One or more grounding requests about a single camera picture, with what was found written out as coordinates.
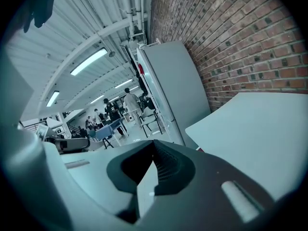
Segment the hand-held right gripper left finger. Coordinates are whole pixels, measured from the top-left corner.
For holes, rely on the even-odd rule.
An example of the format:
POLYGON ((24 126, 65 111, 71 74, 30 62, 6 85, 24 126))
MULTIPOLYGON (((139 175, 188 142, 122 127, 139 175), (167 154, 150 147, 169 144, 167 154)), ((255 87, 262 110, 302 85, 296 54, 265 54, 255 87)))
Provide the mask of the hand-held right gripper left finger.
POLYGON ((153 141, 64 154, 62 162, 81 189, 107 213, 132 225, 141 220, 138 185, 153 161, 153 141))

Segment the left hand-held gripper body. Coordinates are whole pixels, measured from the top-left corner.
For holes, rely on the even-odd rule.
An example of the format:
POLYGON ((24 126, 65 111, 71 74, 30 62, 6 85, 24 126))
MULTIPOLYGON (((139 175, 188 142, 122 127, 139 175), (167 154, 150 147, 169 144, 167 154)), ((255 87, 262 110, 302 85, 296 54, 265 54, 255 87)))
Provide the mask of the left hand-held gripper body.
POLYGON ((42 148, 45 148, 45 143, 52 143, 57 150, 59 148, 55 145, 56 139, 59 138, 57 133, 46 125, 39 124, 36 130, 36 135, 42 141, 42 148))

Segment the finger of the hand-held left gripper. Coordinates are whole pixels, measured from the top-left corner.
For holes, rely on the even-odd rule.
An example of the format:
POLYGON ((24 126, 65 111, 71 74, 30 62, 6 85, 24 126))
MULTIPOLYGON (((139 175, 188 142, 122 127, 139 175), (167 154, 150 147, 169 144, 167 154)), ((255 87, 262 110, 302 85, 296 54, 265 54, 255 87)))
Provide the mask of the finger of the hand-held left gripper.
POLYGON ((54 144, 59 151, 76 151, 90 146, 87 138, 55 139, 54 144))

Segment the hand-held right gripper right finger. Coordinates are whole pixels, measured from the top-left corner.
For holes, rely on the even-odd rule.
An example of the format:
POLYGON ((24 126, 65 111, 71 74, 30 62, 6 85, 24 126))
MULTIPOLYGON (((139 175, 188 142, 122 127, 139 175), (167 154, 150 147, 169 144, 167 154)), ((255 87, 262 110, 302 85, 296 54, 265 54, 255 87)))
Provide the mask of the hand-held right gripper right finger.
POLYGON ((225 160, 155 140, 154 203, 141 219, 146 231, 242 231, 274 205, 254 180, 225 160))

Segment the blue table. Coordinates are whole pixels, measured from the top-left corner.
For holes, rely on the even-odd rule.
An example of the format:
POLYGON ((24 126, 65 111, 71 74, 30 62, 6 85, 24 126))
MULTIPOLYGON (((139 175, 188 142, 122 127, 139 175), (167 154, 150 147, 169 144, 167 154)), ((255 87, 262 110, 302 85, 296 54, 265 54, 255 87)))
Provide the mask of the blue table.
POLYGON ((99 130, 96 130, 96 139, 98 141, 102 141, 103 145, 105 147, 105 149, 108 149, 108 146, 106 145, 109 144, 112 148, 113 145, 108 141, 107 137, 112 136, 118 143, 119 146, 121 146, 121 143, 119 141, 119 139, 115 136, 115 131, 117 131, 117 128, 121 128, 123 131, 123 134, 128 137, 129 134, 127 133, 127 131, 124 128, 124 124, 123 124, 123 117, 119 118, 117 120, 115 120, 114 122, 110 123, 109 125, 106 125, 102 128, 100 128, 99 130))

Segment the grey-green chair with black legs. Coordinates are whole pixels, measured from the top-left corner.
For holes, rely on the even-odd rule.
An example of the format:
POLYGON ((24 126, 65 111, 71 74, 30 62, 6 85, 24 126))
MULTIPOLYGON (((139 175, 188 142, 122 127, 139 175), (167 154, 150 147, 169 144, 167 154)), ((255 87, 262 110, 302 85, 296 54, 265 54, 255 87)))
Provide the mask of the grey-green chair with black legs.
POLYGON ((160 134, 163 134, 161 126, 158 122, 158 115, 156 113, 156 110, 151 110, 148 108, 144 109, 143 113, 139 116, 139 120, 141 122, 141 127, 145 133, 146 138, 148 138, 149 136, 145 130, 145 127, 147 127, 149 131, 152 131, 149 127, 151 123, 156 123, 159 128, 160 134))

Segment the grey metal cabinet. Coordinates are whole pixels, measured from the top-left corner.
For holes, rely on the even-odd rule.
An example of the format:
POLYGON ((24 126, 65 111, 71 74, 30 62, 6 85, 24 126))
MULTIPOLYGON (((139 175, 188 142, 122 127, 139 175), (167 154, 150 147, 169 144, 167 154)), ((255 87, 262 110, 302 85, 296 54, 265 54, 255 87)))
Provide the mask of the grey metal cabinet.
POLYGON ((137 50, 140 75, 152 95, 171 142, 196 149, 186 128, 211 113, 201 78, 180 41, 137 50))

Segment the white ceiling pipes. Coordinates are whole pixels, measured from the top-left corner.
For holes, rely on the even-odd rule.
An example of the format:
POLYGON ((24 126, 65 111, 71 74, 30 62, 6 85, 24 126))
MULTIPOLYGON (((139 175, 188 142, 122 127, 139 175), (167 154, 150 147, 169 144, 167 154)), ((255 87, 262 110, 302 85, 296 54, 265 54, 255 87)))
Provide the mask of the white ceiling pipes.
MULTIPOLYGON (((130 4, 130 0, 123 0, 124 8, 127 14, 128 23, 129 23, 129 38, 130 40, 133 40, 135 36, 138 36, 139 34, 135 33, 135 26, 134 26, 134 20, 133 20, 133 12, 132 7, 130 4)), ((136 16, 137 16, 137 26, 138 30, 141 31, 141 35, 143 36, 143 41, 146 42, 146 36, 145 36, 145 13, 144 13, 144 0, 135 0, 135 10, 136 10, 136 16)))

